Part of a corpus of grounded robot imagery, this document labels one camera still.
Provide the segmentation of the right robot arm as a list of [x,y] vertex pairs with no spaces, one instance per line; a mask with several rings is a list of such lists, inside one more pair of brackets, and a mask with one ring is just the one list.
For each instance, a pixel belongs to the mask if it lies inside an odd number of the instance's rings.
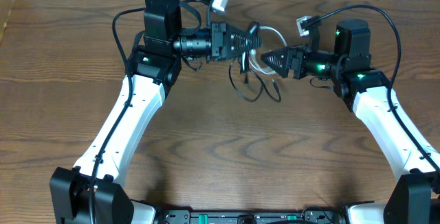
[[385,204],[354,203],[343,207],[333,223],[438,223],[439,152],[403,110],[385,74],[371,67],[371,33],[366,21],[337,24],[333,52],[320,51],[314,18],[297,20],[307,45],[284,47],[261,55],[279,76],[331,80],[331,90],[370,131],[387,159],[396,186]]

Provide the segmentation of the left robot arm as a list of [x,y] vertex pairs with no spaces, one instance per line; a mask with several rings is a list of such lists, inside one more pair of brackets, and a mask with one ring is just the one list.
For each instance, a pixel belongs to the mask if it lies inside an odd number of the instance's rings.
[[49,187],[57,223],[159,223],[152,205],[130,199],[124,184],[145,129],[163,105],[182,65],[192,59],[225,61],[261,46],[256,27],[225,21],[184,28],[192,0],[145,0],[145,28],[123,54],[125,77],[115,105],[91,146],[70,169],[57,168]]

